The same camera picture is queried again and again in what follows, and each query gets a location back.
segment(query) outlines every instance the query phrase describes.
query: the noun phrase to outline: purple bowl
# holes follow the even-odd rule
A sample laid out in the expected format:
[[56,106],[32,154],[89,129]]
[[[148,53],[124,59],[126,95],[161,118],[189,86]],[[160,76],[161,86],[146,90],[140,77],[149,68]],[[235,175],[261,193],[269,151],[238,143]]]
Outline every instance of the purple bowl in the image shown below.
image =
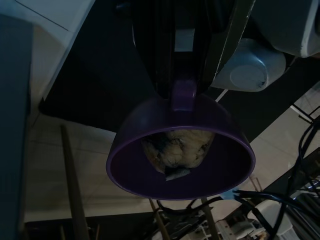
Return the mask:
[[[193,99],[192,110],[173,110],[172,103],[175,104],[174,99],[170,102],[153,98],[128,116],[115,136],[106,162],[109,178],[129,193],[159,200],[213,196],[247,179],[254,169],[255,155],[231,115],[204,95]],[[186,176],[166,181],[165,175],[147,159],[141,138],[177,129],[205,130],[216,135],[198,167]]]

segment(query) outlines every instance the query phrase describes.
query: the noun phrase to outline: tile floor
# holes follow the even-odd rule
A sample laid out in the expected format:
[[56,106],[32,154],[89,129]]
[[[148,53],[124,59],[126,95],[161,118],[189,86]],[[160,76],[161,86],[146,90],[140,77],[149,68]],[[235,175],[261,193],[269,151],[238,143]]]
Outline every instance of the tile floor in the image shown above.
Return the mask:
[[[308,113],[315,109],[320,104],[320,82],[296,104]],[[71,216],[60,124],[66,125],[70,136],[86,216],[151,211],[147,199],[121,190],[106,174],[105,164],[115,137],[114,132],[39,115],[29,133],[26,222]],[[299,139],[307,127],[308,123],[289,108],[251,143],[256,155],[256,166],[252,175],[259,178],[263,188],[294,164]],[[320,134],[315,137],[308,152],[318,146]],[[249,180],[239,187],[254,190]],[[179,209],[188,203],[165,201],[163,204]],[[213,217],[218,221],[238,207],[238,203],[226,200],[215,202],[212,206]]]

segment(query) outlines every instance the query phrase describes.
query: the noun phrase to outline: purple plastic bowl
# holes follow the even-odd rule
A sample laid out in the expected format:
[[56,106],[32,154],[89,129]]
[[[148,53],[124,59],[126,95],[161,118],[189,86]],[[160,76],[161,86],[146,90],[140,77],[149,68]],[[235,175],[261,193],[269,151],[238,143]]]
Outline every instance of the purple plastic bowl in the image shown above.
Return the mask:
[[[188,102],[181,95],[178,99]],[[254,152],[221,105],[204,95],[195,97],[195,94],[187,104],[189,110],[179,103],[175,99],[170,102],[153,98],[128,116],[115,136],[106,162],[107,174],[117,186],[146,198],[190,200],[223,193],[251,174],[256,162]],[[173,110],[173,105],[183,110]],[[165,175],[157,172],[147,159],[141,138],[176,129],[206,130],[216,136],[198,167],[186,176],[166,181]]]

